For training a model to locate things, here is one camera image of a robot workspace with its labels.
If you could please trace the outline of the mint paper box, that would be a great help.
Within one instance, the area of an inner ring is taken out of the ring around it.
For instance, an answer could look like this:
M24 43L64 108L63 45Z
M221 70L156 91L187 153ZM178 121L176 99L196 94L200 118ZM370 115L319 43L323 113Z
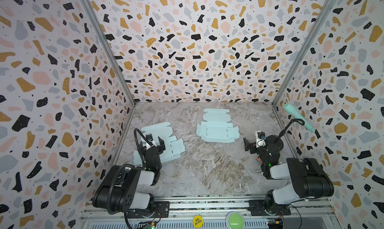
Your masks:
M146 150L151 147L150 142L153 146L159 145L158 137L164 140L166 145L166 150L160 154L160 159L162 164L167 164L170 161L174 161L181 157L181 153L185 151L183 139L177 139L176 136L173 136L173 129L170 122L163 122L151 126L146 126L141 128L141 133L145 139L140 135L137 136L137 139L140 139L139 146L142 151L142 155L145 156Z

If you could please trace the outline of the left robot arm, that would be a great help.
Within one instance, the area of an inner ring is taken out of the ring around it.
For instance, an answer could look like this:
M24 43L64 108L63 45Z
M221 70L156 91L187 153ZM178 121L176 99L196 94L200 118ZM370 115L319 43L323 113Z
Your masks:
M139 143L145 165L112 166L92 198L93 207L105 209L110 215L136 213L149 217L155 212L154 196L138 192L137 187L154 186L158 182L162 168L160 155L166 150L166 145L161 137L155 141L151 134L146 136L146 140L152 143L148 149Z

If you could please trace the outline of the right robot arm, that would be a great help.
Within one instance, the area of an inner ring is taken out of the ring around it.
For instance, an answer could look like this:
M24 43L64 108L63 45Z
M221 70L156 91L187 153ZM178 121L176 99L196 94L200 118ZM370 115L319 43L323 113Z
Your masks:
M289 205L305 199L330 197L334 185L314 158L287 158L280 162L280 152L284 143L280 136L259 134L256 142L244 139L245 151L257 154L261 160L263 176L268 180L290 179L291 182L267 192L262 204L268 215L282 214Z

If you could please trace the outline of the mint flat box far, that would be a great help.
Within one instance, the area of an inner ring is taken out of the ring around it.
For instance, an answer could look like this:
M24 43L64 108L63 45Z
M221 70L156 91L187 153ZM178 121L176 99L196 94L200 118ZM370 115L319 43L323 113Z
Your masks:
M204 109L203 121L197 124L197 135L205 142L232 143L240 137L239 127L231 123L229 109Z

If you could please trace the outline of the mint green microphone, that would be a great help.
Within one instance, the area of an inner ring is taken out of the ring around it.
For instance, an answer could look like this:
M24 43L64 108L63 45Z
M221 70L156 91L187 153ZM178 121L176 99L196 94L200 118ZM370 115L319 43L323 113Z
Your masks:
M283 108L284 110L289 114L291 115L293 118L295 119L300 119L303 121L303 123L301 123L302 126L304 126L308 131L314 133L316 131L315 127L309 123L309 121L307 121L305 119L305 117L303 117L299 111L290 103L285 103L283 105Z

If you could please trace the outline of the green round button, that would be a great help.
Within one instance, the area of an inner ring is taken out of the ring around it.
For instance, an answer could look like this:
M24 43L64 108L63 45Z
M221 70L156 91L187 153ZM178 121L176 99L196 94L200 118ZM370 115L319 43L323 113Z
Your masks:
M226 225L228 229L244 229L244 218L236 212L230 212L226 216Z

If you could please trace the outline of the yellow round sticker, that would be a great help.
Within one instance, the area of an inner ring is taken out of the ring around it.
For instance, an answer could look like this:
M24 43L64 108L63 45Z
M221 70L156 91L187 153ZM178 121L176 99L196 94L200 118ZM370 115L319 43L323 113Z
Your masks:
M197 228L197 229L201 228L203 226L203 223L204 223L204 221L203 221L202 216L200 216L200 215L194 216L194 218L193 218L194 228Z

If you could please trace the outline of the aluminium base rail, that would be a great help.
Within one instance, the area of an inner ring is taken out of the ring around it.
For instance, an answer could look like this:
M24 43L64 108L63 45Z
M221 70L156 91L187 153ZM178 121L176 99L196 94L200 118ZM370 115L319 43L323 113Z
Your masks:
M262 208L263 195L246 196L194 196L159 197L156 204L161 207L161 218L129 219L133 229L196 229L193 218L200 215L200 229L226 229L226 216L239 213L246 229L339 229L341 228L330 203L326 199L304 200L291 203L288 211L268 215Z

